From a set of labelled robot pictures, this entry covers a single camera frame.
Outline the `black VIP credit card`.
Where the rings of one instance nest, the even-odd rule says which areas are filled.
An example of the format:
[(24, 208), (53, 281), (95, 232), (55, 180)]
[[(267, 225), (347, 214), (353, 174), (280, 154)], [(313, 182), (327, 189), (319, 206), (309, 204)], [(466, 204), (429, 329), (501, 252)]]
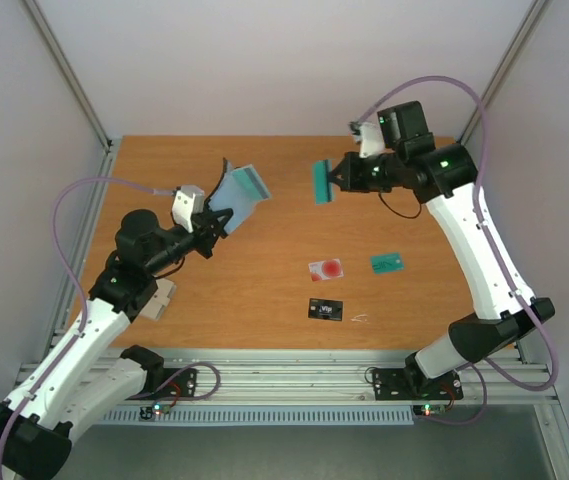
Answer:
[(308, 317), (318, 320), (341, 321), (343, 302), (338, 300), (310, 298)]

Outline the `black leather card holder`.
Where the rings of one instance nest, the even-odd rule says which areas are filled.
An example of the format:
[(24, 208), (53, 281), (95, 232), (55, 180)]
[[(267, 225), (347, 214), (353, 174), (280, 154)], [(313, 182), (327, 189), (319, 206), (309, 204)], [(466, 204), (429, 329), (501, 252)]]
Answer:
[(271, 192), (253, 165), (234, 167), (224, 159), (221, 179), (207, 201), (212, 211), (233, 210), (224, 227), (224, 232), (230, 235), (253, 214), (258, 203), (271, 198)]

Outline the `green credit card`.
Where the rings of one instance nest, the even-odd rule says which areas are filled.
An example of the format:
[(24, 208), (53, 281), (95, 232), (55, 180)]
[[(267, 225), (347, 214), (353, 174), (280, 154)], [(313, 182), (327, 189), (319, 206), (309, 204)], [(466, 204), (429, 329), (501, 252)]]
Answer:
[(376, 275), (393, 273), (404, 269), (404, 262), (399, 253), (386, 253), (370, 257), (372, 271)]
[(313, 192), (316, 205), (324, 205), (334, 200), (333, 184), (329, 175), (332, 162), (329, 159), (317, 161), (312, 166)]

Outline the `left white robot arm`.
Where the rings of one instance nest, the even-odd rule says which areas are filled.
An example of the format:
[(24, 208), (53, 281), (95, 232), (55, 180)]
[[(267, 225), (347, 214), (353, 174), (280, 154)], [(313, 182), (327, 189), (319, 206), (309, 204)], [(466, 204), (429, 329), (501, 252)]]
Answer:
[(89, 291), (78, 318), (31, 376), (0, 401), (0, 478), (10, 470), (25, 479), (51, 479), (73, 444), (107, 411), (128, 399), (185, 393), (181, 371), (168, 374), (163, 358), (139, 345), (86, 388), (84, 375), (140, 315), (158, 290), (160, 271), (197, 252), (212, 255), (227, 234), (230, 208), (205, 208), (192, 227), (160, 226), (150, 210), (128, 213), (115, 236), (115, 250)]

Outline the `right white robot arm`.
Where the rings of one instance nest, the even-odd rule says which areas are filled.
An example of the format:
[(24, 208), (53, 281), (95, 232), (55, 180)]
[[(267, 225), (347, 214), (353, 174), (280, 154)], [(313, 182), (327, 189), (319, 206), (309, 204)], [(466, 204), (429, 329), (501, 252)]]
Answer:
[(436, 220), (468, 283), (473, 311), (405, 360), (403, 381), (411, 398), (427, 396), (442, 379), (527, 336), (555, 314), (548, 297), (537, 296), (498, 234), (467, 149), (439, 147), (418, 101), (378, 111), (375, 125), (351, 125), (359, 149), (333, 165), (313, 168), (318, 202), (333, 190), (382, 195), (395, 188), (413, 193)]

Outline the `red white credit card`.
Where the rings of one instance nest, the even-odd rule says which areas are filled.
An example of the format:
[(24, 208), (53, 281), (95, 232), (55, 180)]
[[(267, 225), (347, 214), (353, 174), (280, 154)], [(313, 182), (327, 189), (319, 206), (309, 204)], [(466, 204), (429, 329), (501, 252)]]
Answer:
[(310, 278), (313, 282), (325, 281), (344, 276), (342, 263), (339, 259), (330, 259), (308, 264)]

